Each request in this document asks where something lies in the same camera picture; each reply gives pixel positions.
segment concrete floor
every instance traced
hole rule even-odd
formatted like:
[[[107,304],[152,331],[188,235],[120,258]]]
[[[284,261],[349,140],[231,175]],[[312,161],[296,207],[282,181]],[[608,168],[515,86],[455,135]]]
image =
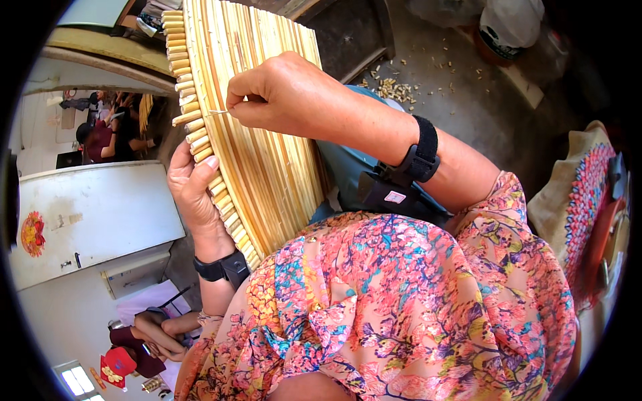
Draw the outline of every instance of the concrete floor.
[[[403,0],[389,0],[388,4],[397,56],[392,65],[388,60],[374,63],[354,83],[366,77],[370,87],[376,87],[369,71],[380,64],[381,79],[396,78],[399,83],[421,85],[417,91],[421,95],[415,95],[413,113],[430,119],[482,152],[500,169],[514,172],[530,199],[548,181],[555,160],[566,156],[568,131],[582,129],[586,122],[569,109],[558,85],[545,90],[546,96],[534,110],[512,82],[499,69],[486,64],[461,34],[415,17],[405,8]],[[407,61],[405,66],[401,64],[402,58]],[[455,69],[454,74],[448,66],[435,67],[448,62],[452,63],[450,69]],[[455,93],[449,90],[450,83]],[[180,113],[177,103],[169,99],[155,126],[171,127],[171,118]],[[409,106],[408,102],[403,103],[405,110]],[[155,157],[166,167],[184,136],[181,128],[170,128],[163,134],[164,141]],[[192,267],[191,234],[187,229],[186,233],[170,250],[166,270],[166,276],[178,288],[198,283]],[[201,308],[198,286],[186,293],[186,299],[194,310]]]

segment woman's left hand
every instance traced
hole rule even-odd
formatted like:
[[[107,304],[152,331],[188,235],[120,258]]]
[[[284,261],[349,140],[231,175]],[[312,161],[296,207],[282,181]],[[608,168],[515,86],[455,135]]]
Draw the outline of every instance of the woman's left hand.
[[[225,230],[218,210],[207,193],[207,184],[214,180],[218,158],[210,156],[198,167],[189,152],[189,144],[181,142],[174,151],[167,172],[167,183],[184,223],[192,233],[195,255],[203,263],[211,263],[234,252],[234,240]]]

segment white wall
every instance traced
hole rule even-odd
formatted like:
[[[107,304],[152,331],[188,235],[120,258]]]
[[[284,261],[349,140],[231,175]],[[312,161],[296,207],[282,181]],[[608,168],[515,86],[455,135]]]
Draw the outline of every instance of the white wall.
[[[75,97],[87,97],[90,91],[78,91]],[[60,128],[62,109],[47,106],[47,99],[62,96],[62,91],[23,96],[13,117],[10,139],[12,153],[18,154],[22,176],[54,170],[58,154],[72,151],[76,128],[86,122],[87,110],[76,110],[74,128]],[[21,145],[22,150],[14,149]]]
[[[18,292],[24,315],[50,366],[78,360],[106,401],[156,400],[141,391],[146,380],[127,376],[128,391],[106,383],[102,391],[89,373],[100,372],[100,355],[111,346],[107,323],[118,320],[117,301],[107,293],[100,272],[87,268]]]

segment person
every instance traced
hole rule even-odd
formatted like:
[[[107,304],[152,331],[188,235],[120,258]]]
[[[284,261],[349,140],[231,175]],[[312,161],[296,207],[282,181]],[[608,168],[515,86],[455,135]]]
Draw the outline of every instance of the person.
[[[259,96],[264,101],[254,101]],[[432,132],[421,118],[351,91],[296,53],[235,75],[226,106],[245,126],[348,146],[391,166]],[[177,399],[550,394],[576,335],[564,274],[526,224],[517,177],[434,132],[440,165],[419,185],[455,215],[445,227],[347,212],[304,229],[236,292],[224,278],[201,277],[204,331],[183,359]],[[211,156],[194,166],[183,142],[168,170],[202,264],[235,250],[206,193],[218,163]]]
[[[147,308],[136,314],[134,326],[110,330],[110,350],[123,348],[126,354],[118,351],[121,358],[135,367],[132,371],[149,379],[165,370],[166,360],[183,360],[187,349],[192,345],[192,339],[187,333],[199,327],[197,317],[198,312],[189,312],[170,318],[160,308]]]
[[[127,162],[135,160],[134,152],[156,146],[161,138],[143,141],[134,138],[129,107],[112,107],[95,126],[82,123],[76,129],[76,140],[87,148],[94,163]]]

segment pink floral fabric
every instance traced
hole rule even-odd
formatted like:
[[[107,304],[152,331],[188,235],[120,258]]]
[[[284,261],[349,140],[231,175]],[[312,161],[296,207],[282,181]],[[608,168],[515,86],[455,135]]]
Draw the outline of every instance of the pink floral fabric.
[[[575,342],[573,299],[502,172],[453,237],[346,213],[267,258],[225,317],[203,316],[180,400],[260,400],[325,373],[355,400],[542,400]]]

